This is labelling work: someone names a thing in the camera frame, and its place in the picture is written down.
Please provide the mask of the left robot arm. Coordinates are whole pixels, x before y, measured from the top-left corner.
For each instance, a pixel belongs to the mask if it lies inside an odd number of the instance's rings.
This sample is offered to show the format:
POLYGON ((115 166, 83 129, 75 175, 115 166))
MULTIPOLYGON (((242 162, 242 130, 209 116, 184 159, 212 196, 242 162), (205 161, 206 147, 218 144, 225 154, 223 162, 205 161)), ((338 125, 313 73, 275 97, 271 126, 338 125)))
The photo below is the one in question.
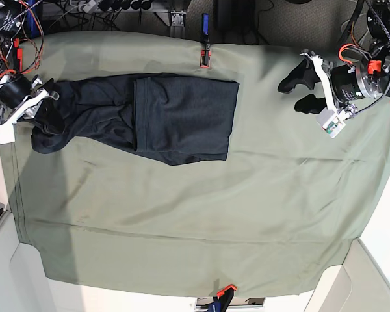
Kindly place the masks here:
POLYGON ((295 111, 314 114, 331 138, 346 126, 345 122, 364 110, 355 101, 371 99, 371 109, 384 97, 390 100, 390 1, 358 1, 338 41, 340 63, 326 60, 314 51, 301 51, 303 60, 278 85, 278 92, 291 93, 297 85, 313 90, 322 85, 324 95, 310 94, 298 100, 295 111), (368 49, 354 37, 354 27, 367 6, 367 28, 372 37, 368 49))

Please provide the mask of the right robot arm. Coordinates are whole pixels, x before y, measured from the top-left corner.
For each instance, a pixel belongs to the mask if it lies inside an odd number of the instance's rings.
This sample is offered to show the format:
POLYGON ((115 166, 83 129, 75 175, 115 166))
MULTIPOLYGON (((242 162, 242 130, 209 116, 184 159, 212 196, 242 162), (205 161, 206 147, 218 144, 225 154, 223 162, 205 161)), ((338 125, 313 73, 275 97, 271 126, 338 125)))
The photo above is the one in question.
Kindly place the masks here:
POLYGON ((39 75, 28 79, 27 74, 38 69, 44 46, 33 44, 33 61, 23 64, 21 43, 32 43, 25 29, 32 21, 40 34, 43 28, 35 12, 36 3, 0 1, 0 144, 15 141, 15 125, 28 122, 45 134, 58 135, 64 131, 64 120, 55 109, 59 94, 52 79, 44 82, 39 75))

